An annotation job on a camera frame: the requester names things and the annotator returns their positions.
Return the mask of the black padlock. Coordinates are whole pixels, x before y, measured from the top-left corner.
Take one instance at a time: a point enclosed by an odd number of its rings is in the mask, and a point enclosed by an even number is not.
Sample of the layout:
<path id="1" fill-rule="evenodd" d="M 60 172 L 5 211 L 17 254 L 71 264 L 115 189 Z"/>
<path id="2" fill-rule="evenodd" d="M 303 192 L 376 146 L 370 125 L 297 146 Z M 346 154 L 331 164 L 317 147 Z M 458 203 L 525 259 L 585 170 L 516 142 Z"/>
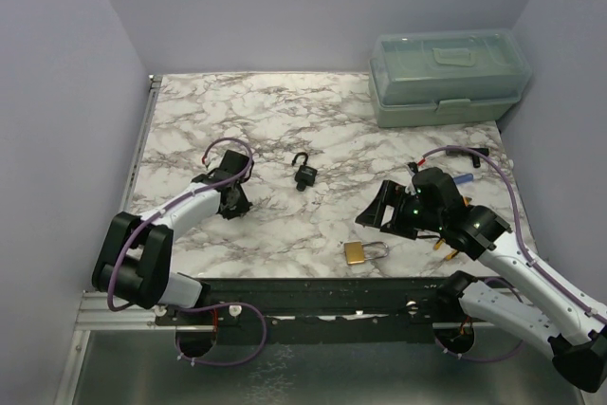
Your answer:
<path id="1" fill-rule="evenodd" d="M 316 175 L 317 175 L 318 171 L 315 168 L 312 168 L 307 165 L 308 153 L 306 153 L 306 152 L 297 153 L 293 157 L 293 159 L 291 161 L 291 165 L 295 166 L 300 157 L 303 158 L 303 162 L 300 164 L 300 166 L 294 176 L 296 186 L 297 186 L 298 182 L 303 181 L 306 183 L 307 187 L 312 187 L 315 184 Z"/>

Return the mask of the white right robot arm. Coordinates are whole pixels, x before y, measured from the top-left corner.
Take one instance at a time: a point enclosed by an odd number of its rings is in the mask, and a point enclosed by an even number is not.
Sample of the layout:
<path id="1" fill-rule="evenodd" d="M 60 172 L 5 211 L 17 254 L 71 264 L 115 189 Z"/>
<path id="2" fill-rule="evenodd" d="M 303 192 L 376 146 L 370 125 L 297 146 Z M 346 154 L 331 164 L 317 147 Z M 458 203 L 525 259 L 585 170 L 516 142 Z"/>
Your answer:
<path id="1" fill-rule="evenodd" d="M 407 186 L 382 182 L 356 223 L 416 239 L 436 233 L 451 248 L 498 273 L 527 301 L 502 297 L 463 271 L 440 286 L 438 314 L 464 315 L 504 329 L 547 356 L 578 389 L 597 392 L 606 379 L 606 306 L 581 291 L 540 256 L 496 212 L 466 203 L 453 178 L 438 168 L 419 171 Z"/>

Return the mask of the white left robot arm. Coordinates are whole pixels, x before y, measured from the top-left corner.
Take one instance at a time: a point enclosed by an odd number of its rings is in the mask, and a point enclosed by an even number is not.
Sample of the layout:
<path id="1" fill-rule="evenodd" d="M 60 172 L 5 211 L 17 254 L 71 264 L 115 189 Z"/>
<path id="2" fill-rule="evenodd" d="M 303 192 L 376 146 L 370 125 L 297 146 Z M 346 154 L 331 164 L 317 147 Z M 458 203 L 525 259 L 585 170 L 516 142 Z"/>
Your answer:
<path id="1" fill-rule="evenodd" d="M 92 286 L 145 309 L 177 307 L 190 324 L 205 321 L 211 310 L 205 286 L 171 271 L 173 244 L 210 217 L 231 220 L 247 213 L 251 203 L 243 184 L 252 166 L 249 156 L 228 150 L 218 167 L 193 178 L 164 205 L 140 215 L 115 215 L 92 272 Z"/>

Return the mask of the brass padlock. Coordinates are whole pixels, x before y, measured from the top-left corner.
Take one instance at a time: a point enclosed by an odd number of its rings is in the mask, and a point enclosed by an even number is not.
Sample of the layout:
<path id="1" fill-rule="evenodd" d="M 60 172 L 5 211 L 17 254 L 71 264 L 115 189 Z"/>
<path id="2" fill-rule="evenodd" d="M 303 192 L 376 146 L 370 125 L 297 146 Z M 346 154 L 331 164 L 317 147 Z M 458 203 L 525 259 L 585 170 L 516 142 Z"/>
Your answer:
<path id="1" fill-rule="evenodd" d="M 348 266 L 361 265 L 387 257 L 389 246 L 384 242 L 362 243 L 348 242 L 343 245 L 345 261 Z"/>

